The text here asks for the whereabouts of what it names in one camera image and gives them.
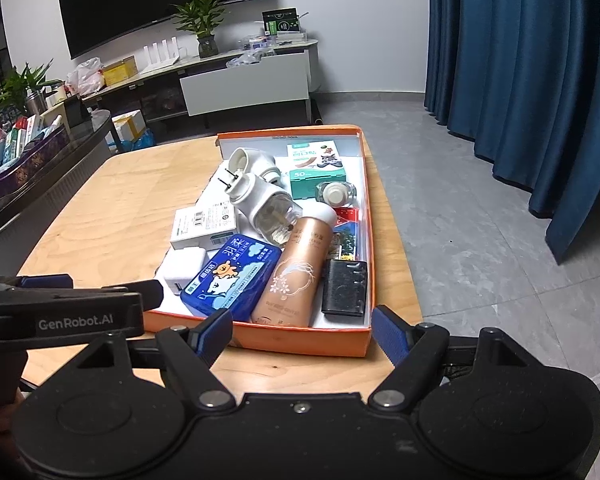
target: potted plant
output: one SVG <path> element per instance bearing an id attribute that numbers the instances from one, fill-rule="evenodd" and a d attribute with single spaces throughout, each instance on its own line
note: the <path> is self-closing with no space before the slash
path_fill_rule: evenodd
<path id="1" fill-rule="evenodd" d="M 198 53 L 201 58 L 216 56 L 218 46 L 214 29 L 222 23 L 225 8 L 220 0 L 190 0 L 184 5 L 174 5 L 177 30 L 189 30 L 198 37 Z"/>
<path id="2" fill-rule="evenodd" d="M 14 106 L 21 113 L 28 112 L 33 115 L 44 112 L 46 103 L 42 89 L 45 86 L 62 82 L 59 79 L 47 80 L 45 78 L 52 61 L 53 59 L 34 70 L 29 68 L 29 63 L 26 63 L 21 73 L 16 67 L 13 67 L 0 85 L 0 110 Z"/>

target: copper colored bottle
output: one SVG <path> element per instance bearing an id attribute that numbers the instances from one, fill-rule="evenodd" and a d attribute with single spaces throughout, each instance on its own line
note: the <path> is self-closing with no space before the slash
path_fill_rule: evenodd
<path id="1" fill-rule="evenodd" d="M 326 204 L 309 202 L 302 208 L 276 270 L 251 313 L 254 323 L 276 326 L 309 326 L 315 289 L 329 252 L 335 211 Z"/>

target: white router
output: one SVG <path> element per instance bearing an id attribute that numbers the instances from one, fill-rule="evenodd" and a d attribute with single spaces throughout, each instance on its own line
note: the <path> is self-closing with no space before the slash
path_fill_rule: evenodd
<path id="1" fill-rule="evenodd" d="M 148 72 L 153 72 L 154 70 L 166 68 L 174 64 L 177 60 L 179 60 L 180 56 L 178 55 L 178 41 L 176 40 L 175 36 L 171 38 L 171 44 L 173 45 L 174 57 L 171 57 L 171 54 L 169 53 L 169 46 L 167 45 L 167 40 L 162 40 L 162 46 L 164 47 L 164 59 L 162 59 L 160 57 L 160 50 L 158 49 L 158 44 L 154 43 L 155 62 L 151 59 L 149 46 L 145 45 L 144 56 L 146 58 L 147 66 L 144 70 L 142 70 L 141 74 L 146 74 Z"/>

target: plastic bag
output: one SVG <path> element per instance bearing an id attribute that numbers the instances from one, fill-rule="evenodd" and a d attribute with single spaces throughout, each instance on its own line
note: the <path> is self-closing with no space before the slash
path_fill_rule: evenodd
<path id="1" fill-rule="evenodd" d="M 264 46 L 255 50 L 245 52 L 240 57 L 234 57 L 226 62 L 226 67 L 231 68 L 232 66 L 251 65 L 259 63 L 263 57 L 275 56 L 276 51 L 270 46 Z"/>
<path id="2" fill-rule="evenodd" d="M 66 76 L 72 91 L 85 96 L 100 90 L 104 86 L 102 68 L 99 57 L 92 57 L 84 63 L 80 63 L 73 72 L 69 72 Z"/>

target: blue curtain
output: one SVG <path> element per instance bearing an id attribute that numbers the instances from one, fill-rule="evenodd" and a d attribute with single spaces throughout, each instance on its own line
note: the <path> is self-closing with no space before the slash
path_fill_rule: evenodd
<path id="1" fill-rule="evenodd" d="M 600 191 L 600 0 L 430 5 L 427 109 L 532 191 L 561 261 Z"/>

